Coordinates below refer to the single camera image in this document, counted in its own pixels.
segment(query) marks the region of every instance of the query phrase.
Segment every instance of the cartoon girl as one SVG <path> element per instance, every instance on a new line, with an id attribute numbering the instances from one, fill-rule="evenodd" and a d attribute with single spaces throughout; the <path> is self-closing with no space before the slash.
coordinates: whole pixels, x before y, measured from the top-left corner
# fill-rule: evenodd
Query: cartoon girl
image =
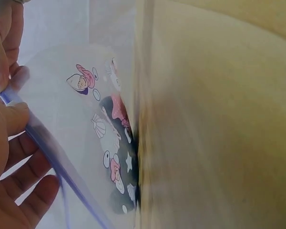
<path id="1" fill-rule="evenodd" d="M 74 74 L 67 79 L 68 84 L 80 94 L 87 95 L 88 88 L 94 88 L 95 81 L 98 80 L 98 74 L 95 68 L 92 69 L 92 72 L 86 70 L 81 65 L 77 64 L 76 68 L 81 73 Z"/>

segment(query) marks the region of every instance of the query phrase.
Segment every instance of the cartoon character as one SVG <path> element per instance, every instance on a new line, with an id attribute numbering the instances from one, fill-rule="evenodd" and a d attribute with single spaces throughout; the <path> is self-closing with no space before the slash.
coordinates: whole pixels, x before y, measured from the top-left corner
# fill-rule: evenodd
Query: cartoon character
<path id="1" fill-rule="evenodd" d="M 115 59 L 113 58 L 109 66 L 106 67 L 107 74 L 110 76 L 110 79 L 117 91 L 121 91 L 120 80 L 117 77 L 117 65 Z"/>
<path id="2" fill-rule="evenodd" d="M 111 180 L 115 183 L 116 188 L 121 194 L 124 194 L 125 188 L 120 174 L 120 163 L 117 154 L 113 156 L 110 161 Z"/>
<path id="3" fill-rule="evenodd" d="M 67 79 L 67 83 L 78 93 L 87 95 L 88 88 L 93 89 L 93 95 L 97 101 L 101 100 L 100 92 L 94 88 L 95 81 L 99 79 L 98 73 L 95 68 L 92 68 L 92 72 L 86 70 L 80 64 L 76 65 L 77 70 L 81 74 L 74 74 Z"/>

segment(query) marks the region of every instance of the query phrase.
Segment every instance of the seashell drawing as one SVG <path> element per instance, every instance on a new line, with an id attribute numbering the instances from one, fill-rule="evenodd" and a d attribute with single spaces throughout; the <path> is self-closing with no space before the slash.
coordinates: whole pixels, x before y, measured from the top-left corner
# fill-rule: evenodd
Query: seashell drawing
<path id="1" fill-rule="evenodd" d="M 99 137 L 99 139 L 104 137 L 106 133 L 106 126 L 103 123 L 102 119 L 97 114 L 95 114 L 91 122 L 93 123 L 93 128 L 96 132 L 96 135 Z"/>
<path id="2" fill-rule="evenodd" d="M 132 184 L 127 185 L 128 195 L 133 202 L 135 202 L 135 190 L 136 186 L 133 186 Z"/>

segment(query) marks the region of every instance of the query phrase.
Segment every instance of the ziplock bag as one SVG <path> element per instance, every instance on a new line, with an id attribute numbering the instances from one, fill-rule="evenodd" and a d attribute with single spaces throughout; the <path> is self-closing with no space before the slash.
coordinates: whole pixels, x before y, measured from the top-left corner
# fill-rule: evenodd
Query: ziplock bag
<path id="1" fill-rule="evenodd" d="M 114 53 L 59 46 L 27 66 L 1 98 L 28 104 L 27 133 L 102 228 L 133 228 L 138 160 Z"/>

